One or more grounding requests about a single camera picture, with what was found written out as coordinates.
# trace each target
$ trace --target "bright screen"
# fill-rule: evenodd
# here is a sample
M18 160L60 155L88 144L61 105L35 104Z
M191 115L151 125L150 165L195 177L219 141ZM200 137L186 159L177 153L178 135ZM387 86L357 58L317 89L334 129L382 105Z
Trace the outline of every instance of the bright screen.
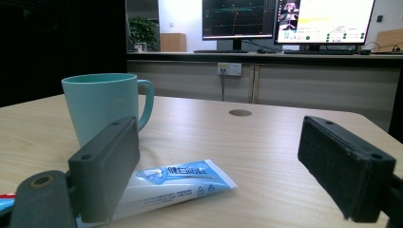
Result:
M202 39L273 38L275 0L202 0Z
M275 44L364 45L374 0L278 0Z

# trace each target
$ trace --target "computer monitor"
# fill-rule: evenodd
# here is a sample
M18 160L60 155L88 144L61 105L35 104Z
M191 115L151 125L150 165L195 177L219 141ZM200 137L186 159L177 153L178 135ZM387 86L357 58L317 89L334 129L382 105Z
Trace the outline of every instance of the computer monitor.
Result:
M365 44L374 0L278 0L275 45Z
M275 0L202 0L202 39L241 41L272 39Z

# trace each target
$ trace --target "mug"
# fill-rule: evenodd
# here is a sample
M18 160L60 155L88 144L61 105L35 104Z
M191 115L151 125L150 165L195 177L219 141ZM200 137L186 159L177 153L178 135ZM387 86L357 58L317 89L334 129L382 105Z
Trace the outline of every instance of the mug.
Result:
M139 131L147 124L154 104L154 85L129 73L79 75L62 80L68 112L81 147L110 123L134 116ZM139 120L138 87L145 87L144 111Z

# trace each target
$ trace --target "wooden table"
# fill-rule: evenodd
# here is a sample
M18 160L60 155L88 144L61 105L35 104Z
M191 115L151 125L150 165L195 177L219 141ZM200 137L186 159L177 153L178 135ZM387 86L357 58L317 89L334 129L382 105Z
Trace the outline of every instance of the wooden table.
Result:
M233 109L252 115L233 116ZM394 172L403 177L403 145L354 113L156 97L140 132L137 169L210 159L239 187L116 221L113 227L385 227L383 213L373 224L344 220L298 161L305 115L340 124L394 156ZM63 95L0 108L0 193L15 192L39 172L67 171L67 160L78 149Z

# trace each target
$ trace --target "potted plant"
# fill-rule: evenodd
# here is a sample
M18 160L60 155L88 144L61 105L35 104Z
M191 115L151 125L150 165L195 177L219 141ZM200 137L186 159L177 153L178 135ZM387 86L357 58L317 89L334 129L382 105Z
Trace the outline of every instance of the potted plant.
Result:
M158 24L140 16L128 19L132 45L146 43L147 49L156 50L156 28Z

